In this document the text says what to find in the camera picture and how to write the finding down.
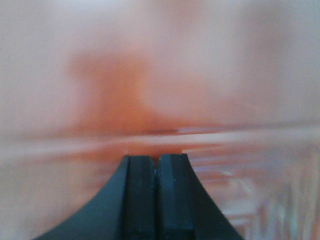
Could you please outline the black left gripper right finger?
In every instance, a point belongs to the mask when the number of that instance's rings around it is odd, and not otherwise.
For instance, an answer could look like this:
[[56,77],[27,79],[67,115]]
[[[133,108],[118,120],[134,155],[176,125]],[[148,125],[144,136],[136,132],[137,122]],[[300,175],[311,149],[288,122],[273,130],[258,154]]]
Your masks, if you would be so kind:
[[158,239],[242,239],[201,184],[187,154],[163,154],[156,182]]

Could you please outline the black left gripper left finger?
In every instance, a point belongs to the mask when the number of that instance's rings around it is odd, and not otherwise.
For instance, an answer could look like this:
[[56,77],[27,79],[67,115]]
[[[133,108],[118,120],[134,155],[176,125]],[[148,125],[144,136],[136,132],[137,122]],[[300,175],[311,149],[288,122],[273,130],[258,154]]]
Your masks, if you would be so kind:
[[145,155],[125,156],[101,190],[39,240],[156,239],[155,168]]

